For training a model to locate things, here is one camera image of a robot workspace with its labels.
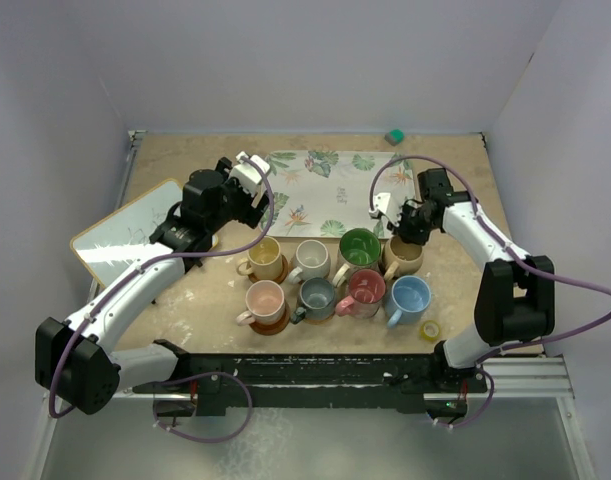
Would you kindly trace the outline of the tan wooden cup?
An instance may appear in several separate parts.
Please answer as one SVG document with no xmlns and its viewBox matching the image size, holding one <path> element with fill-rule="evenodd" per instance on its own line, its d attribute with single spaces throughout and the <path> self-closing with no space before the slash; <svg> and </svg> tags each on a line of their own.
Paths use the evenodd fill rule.
<svg viewBox="0 0 611 480">
<path fill-rule="evenodd" d="M 392 236 L 383 247 L 381 270 L 386 282 L 405 275 L 413 275 L 422 266 L 423 247 L 405 243 L 399 236 Z"/>
</svg>

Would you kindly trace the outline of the yellow mug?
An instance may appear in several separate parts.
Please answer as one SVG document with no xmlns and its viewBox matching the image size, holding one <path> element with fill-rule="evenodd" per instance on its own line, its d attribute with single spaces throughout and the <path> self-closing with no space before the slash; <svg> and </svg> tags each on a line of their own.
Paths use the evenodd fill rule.
<svg viewBox="0 0 611 480">
<path fill-rule="evenodd" d="M 266 236 L 249 249 L 247 257 L 236 265 L 240 276 L 254 277 L 257 280 L 274 280 L 283 271 L 282 252 L 279 242 Z"/>
</svg>

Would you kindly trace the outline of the green floral mug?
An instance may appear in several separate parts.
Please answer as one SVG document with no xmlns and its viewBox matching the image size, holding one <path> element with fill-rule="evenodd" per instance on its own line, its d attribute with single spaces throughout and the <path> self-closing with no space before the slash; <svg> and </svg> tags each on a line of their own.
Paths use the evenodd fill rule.
<svg viewBox="0 0 611 480">
<path fill-rule="evenodd" d="M 351 275 L 360 269 L 377 267 L 381 256 L 381 243 L 376 235 L 365 228 L 347 231 L 340 239 L 336 271 L 332 285 L 340 287 Z"/>
</svg>

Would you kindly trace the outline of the floral serving tray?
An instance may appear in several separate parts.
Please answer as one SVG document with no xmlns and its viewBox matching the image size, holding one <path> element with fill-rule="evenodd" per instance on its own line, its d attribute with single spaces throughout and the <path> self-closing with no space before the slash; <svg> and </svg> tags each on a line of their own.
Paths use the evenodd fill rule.
<svg viewBox="0 0 611 480">
<path fill-rule="evenodd" d="M 269 153 L 268 178 L 275 195 L 268 234 L 282 238 L 335 238 L 365 228 L 387 239 L 387 221 L 369 216 L 368 195 L 391 152 L 278 150 Z"/>
</svg>

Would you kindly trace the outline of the light blue cup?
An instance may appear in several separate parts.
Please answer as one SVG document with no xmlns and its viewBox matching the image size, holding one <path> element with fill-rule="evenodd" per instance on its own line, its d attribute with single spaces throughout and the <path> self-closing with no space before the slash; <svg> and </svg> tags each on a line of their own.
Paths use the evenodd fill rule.
<svg viewBox="0 0 611 480">
<path fill-rule="evenodd" d="M 429 308 L 431 299 L 429 285 L 420 277 L 406 275 L 398 278 L 386 295 L 386 326 L 394 328 L 419 322 Z"/>
</svg>

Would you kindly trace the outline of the brown ringed wooden saucer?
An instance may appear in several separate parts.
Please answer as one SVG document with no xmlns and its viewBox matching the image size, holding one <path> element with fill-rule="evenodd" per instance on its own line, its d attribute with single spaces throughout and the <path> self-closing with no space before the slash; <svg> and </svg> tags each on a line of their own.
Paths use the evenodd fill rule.
<svg viewBox="0 0 611 480">
<path fill-rule="evenodd" d="M 281 273 L 276 278 L 273 278 L 273 281 L 277 284 L 281 284 L 286 279 L 290 271 L 290 263 L 284 255 L 281 256 L 281 268 Z M 260 281 L 260 278 L 254 273 L 250 273 L 248 278 L 252 283 Z"/>
</svg>

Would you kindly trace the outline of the red pink mug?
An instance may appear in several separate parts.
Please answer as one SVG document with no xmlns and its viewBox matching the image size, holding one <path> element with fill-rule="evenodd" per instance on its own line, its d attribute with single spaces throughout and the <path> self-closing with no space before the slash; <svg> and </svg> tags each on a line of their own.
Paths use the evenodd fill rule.
<svg viewBox="0 0 611 480">
<path fill-rule="evenodd" d="M 383 276 L 372 269 L 361 269 L 352 274 L 346 295 L 337 303 L 338 316 L 352 316 L 358 319 L 373 317 L 386 293 Z"/>
</svg>

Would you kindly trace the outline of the white beige mug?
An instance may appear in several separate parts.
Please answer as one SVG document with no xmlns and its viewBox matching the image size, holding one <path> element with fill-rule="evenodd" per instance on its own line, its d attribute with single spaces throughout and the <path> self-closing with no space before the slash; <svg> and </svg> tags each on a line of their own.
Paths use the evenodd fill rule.
<svg viewBox="0 0 611 480">
<path fill-rule="evenodd" d="M 299 284 L 313 278 L 326 278 L 330 270 L 331 257 L 327 247 L 318 240 L 308 239 L 296 248 L 287 281 Z"/>
</svg>

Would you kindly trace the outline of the grey cup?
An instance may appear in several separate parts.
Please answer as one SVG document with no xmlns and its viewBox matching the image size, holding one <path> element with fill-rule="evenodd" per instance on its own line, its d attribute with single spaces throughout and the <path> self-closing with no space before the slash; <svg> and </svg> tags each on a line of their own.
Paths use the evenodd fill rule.
<svg viewBox="0 0 611 480">
<path fill-rule="evenodd" d="M 296 309 L 291 314 L 290 322 L 298 324 L 305 318 L 326 318 L 335 313 L 336 298 L 336 289 L 327 279 L 306 280 L 300 287 Z"/>
</svg>

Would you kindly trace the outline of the large brown ringed saucer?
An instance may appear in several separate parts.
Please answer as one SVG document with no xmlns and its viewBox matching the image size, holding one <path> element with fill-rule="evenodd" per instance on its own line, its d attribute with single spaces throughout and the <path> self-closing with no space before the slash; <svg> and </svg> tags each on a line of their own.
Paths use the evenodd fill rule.
<svg viewBox="0 0 611 480">
<path fill-rule="evenodd" d="M 259 323 L 258 321 L 254 321 L 253 323 L 249 325 L 249 327 L 254 332 L 260 335 L 264 335 L 264 336 L 276 335 L 282 332 L 287 327 L 287 325 L 290 322 L 290 316 L 291 316 L 290 307 L 288 304 L 286 304 L 282 316 L 278 320 L 276 320 L 274 323 L 263 324 L 263 323 Z"/>
</svg>

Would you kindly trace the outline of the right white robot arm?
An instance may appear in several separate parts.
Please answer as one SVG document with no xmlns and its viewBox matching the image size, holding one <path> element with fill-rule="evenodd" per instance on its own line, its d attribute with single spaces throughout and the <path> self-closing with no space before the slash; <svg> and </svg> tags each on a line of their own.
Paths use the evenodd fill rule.
<svg viewBox="0 0 611 480">
<path fill-rule="evenodd" d="M 474 323 L 443 342 L 444 358 L 430 366 L 431 383 L 452 391 L 493 348 L 508 342 L 527 343 L 552 333 L 554 282 L 535 275 L 522 264 L 552 274 L 547 256 L 533 256 L 514 245 L 494 226 L 478 201 L 455 191 L 446 170 L 433 168 L 418 175 L 420 198 L 401 207 L 392 230 L 408 244 L 424 245 L 433 231 L 450 235 L 482 272 L 474 306 Z"/>
</svg>

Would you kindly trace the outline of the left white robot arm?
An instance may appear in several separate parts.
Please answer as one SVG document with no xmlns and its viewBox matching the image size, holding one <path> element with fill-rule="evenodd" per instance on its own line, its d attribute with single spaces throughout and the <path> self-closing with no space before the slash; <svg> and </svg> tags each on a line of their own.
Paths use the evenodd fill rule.
<svg viewBox="0 0 611 480">
<path fill-rule="evenodd" d="M 164 341 L 116 351 L 137 317 L 193 266 L 216 256 L 215 234 L 230 221 L 256 228 L 274 211 L 269 165 L 239 153 L 213 169 L 192 172 L 182 197 L 171 204 L 146 244 L 131 248 L 132 263 L 88 304 L 64 320 L 44 320 L 35 336 L 35 380 L 48 391 L 53 418 L 62 399 L 69 409 L 91 415 L 120 390 L 159 383 L 169 392 L 187 387 L 189 365 Z"/>
</svg>

